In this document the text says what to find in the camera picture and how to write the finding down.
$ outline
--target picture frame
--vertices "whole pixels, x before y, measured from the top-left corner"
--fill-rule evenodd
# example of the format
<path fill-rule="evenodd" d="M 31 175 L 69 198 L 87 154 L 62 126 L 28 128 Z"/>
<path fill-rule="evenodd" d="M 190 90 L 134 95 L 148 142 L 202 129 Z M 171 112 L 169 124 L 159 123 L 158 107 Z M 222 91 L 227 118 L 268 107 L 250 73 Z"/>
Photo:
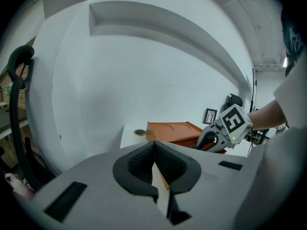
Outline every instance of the picture frame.
<path fill-rule="evenodd" d="M 217 110 L 207 108 L 203 123 L 212 124 L 216 118 L 216 114 Z"/>

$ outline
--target human arm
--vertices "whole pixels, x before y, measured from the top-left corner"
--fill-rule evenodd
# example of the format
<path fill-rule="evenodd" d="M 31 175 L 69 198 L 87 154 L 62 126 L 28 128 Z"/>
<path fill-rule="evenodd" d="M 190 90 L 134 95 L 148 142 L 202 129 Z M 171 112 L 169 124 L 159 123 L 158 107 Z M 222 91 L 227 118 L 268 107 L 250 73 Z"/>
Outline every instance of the human arm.
<path fill-rule="evenodd" d="M 276 100 L 263 108 L 248 114 L 253 123 L 253 130 L 274 128 L 286 122 L 281 107 Z"/>

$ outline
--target black slot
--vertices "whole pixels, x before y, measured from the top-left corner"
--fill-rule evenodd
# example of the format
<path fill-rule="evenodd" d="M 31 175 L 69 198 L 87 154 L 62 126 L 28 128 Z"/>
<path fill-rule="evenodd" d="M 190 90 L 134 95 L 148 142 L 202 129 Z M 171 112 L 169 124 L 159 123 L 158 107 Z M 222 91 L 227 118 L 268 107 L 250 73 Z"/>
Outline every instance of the black slot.
<path fill-rule="evenodd" d="M 77 202 L 87 185 L 73 182 L 56 200 L 45 210 L 45 213 L 55 220 L 62 222 L 73 205 Z"/>
<path fill-rule="evenodd" d="M 167 208 L 167 214 L 166 218 L 169 219 L 169 221 L 173 225 L 177 225 L 189 218 L 191 218 L 191 215 L 188 214 L 185 211 L 181 211 L 177 205 L 174 192 L 172 189 L 170 189 L 169 192 L 169 200 L 168 200 L 168 208 Z"/>
<path fill-rule="evenodd" d="M 241 170 L 242 167 L 243 167 L 243 165 L 241 165 L 241 164 L 231 163 L 231 162 L 226 162 L 226 161 L 220 162 L 219 165 L 227 167 L 229 169 L 234 169 L 234 170 L 237 170 L 237 171 Z"/>

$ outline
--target white table surface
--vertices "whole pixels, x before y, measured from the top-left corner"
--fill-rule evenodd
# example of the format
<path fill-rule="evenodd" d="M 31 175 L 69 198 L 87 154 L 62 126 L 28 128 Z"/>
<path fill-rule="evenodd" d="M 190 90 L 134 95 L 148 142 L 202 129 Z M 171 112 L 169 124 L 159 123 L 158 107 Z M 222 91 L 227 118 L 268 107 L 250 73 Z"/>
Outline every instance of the white table surface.
<path fill-rule="evenodd" d="M 195 124 L 199 128 L 204 129 L 207 127 L 207 124 Z M 140 124 L 132 124 L 125 125 L 123 134 L 121 137 L 120 148 L 124 148 L 127 146 L 131 146 L 138 143 L 147 142 L 146 136 L 137 136 L 134 134 L 136 129 L 143 129 L 146 131 L 147 123 Z M 236 155 L 236 156 L 248 156 L 248 150 L 250 148 L 250 142 L 246 140 L 242 140 L 240 144 L 236 145 L 234 149 L 225 148 L 227 150 L 227 155 Z M 159 169 L 156 164 L 153 164 L 153 182 L 152 186 L 155 186 L 159 192 L 159 198 L 157 200 L 157 207 L 161 210 L 162 214 L 166 216 L 167 206 L 168 206 L 168 198 L 169 198 L 169 190 L 166 190 Z"/>

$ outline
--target white sleeve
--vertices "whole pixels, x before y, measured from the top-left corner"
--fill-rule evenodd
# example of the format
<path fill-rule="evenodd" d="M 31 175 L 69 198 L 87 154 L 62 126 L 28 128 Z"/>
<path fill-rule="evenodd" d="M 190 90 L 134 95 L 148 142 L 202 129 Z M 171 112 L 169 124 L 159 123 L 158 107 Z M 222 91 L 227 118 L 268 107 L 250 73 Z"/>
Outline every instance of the white sleeve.
<path fill-rule="evenodd" d="M 274 92 L 290 127 L 307 127 L 307 51 Z"/>

